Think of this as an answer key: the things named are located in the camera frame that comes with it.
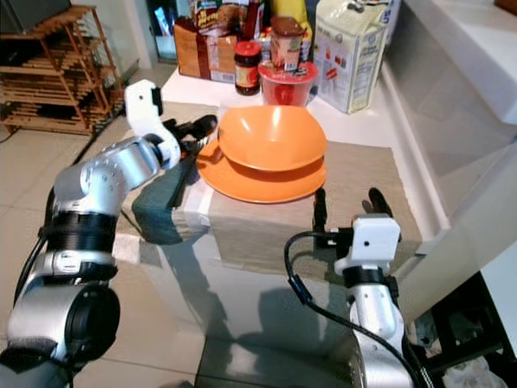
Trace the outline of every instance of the orange bowl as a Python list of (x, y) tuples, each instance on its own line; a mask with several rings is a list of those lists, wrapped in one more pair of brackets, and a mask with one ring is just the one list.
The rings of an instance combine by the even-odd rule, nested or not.
[(289, 171), (325, 154), (322, 127), (293, 106), (230, 108), (219, 124), (219, 146), (231, 161), (262, 171)]
[(325, 183), (326, 177), (323, 158), (296, 170), (260, 171), (229, 161), (217, 141), (201, 150), (197, 168), (214, 190), (237, 200), (258, 204), (287, 202), (308, 196)]

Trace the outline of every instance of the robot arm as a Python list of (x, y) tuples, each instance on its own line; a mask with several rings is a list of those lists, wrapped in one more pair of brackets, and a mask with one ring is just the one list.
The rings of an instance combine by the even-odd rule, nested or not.
[[(111, 250), (122, 203), (181, 156), (181, 138), (160, 121), (160, 91), (153, 83), (128, 86), (125, 102), (139, 137), (107, 147), (55, 180), (53, 217), (40, 231), (46, 251), (22, 279), (9, 317), (0, 386), (63, 387), (115, 341), (120, 304), (108, 282), (117, 272)], [(206, 136), (216, 123), (210, 119), (202, 121), (210, 128), (188, 128)]]

